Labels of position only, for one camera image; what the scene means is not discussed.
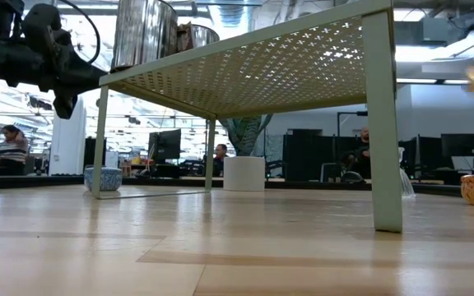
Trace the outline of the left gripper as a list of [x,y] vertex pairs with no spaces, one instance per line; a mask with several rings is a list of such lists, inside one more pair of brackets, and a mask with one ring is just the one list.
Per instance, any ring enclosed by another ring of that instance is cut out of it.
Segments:
[[84,62],[81,72],[88,79],[81,80],[77,75],[80,61],[71,45],[55,44],[51,51],[53,59],[53,106],[61,119],[70,119],[78,101],[78,95],[100,87],[99,79],[108,72]]

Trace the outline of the silver tin candle holder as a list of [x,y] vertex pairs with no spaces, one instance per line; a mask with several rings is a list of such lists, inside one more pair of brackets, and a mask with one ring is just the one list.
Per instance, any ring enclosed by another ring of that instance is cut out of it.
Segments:
[[164,0],[119,0],[111,71],[177,52],[178,14]]
[[178,26],[177,51],[184,52],[218,42],[220,36],[212,29],[191,22]]

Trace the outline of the blue patterned candle holder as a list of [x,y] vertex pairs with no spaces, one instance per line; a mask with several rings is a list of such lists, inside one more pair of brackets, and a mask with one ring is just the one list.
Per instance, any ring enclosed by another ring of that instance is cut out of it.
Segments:
[[[84,169],[84,185],[88,191],[92,190],[94,169]],[[103,167],[100,174],[100,190],[102,192],[117,191],[122,185],[123,172],[121,169]]]

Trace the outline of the clear glass candle holder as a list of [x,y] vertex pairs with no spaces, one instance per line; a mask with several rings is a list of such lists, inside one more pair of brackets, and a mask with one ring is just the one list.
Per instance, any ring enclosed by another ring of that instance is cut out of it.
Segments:
[[[399,164],[402,164],[404,151],[405,149],[403,147],[398,148]],[[411,180],[409,179],[407,173],[403,168],[400,168],[400,178],[402,182],[402,198],[414,199],[416,197],[416,194],[414,193]]]

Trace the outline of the white square pillar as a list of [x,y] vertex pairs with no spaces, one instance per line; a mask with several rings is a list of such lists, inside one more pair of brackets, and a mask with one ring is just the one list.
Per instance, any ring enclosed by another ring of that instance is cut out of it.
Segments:
[[79,99],[70,119],[54,116],[49,175],[83,172],[85,138],[86,107]]

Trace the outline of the person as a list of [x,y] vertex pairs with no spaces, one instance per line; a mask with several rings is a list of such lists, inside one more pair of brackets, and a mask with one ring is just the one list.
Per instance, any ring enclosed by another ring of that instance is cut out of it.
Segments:
[[28,141],[14,125],[6,125],[1,131],[4,141],[0,144],[0,176],[21,176],[28,157]]
[[227,157],[227,146],[218,144],[215,148],[215,157],[213,160],[213,176],[222,177],[224,174],[224,160]]
[[369,128],[363,127],[355,147],[342,155],[346,171],[358,173],[363,179],[371,179]]

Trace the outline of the black office monitor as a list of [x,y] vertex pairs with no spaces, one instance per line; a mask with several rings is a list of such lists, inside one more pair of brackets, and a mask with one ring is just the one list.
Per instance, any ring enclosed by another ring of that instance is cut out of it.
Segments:
[[474,134],[442,134],[442,153],[448,157],[474,157]]
[[148,157],[155,162],[179,159],[181,136],[180,129],[152,132],[149,136]]
[[437,169],[442,160],[442,144],[438,137],[417,137],[417,166],[420,169]]

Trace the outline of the artificial plant in white pot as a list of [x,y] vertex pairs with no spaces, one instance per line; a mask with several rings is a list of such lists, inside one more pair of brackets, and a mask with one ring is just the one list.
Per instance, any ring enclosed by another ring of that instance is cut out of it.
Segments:
[[226,191],[264,191],[266,160],[252,156],[252,153],[259,135],[271,119],[272,114],[220,120],[236,153],[224,161],[223,188]]

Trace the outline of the black office partition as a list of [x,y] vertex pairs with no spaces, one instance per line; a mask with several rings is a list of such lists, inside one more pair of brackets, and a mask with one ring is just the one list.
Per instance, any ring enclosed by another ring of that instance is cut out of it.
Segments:
[[339,182],[353,160],[369,149],[360,137],[323,136],[319,130],[295,129],[283,136],[283,177],[288,182]]

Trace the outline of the green perforated mat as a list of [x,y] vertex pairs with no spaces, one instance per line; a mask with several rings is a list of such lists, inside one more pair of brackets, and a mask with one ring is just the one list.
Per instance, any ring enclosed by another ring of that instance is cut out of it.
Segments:
[[365,104],[374,228],[399,233],[394,54],[393,0],[357,0],[102,76],[96,135],[110,91],[209,123]]

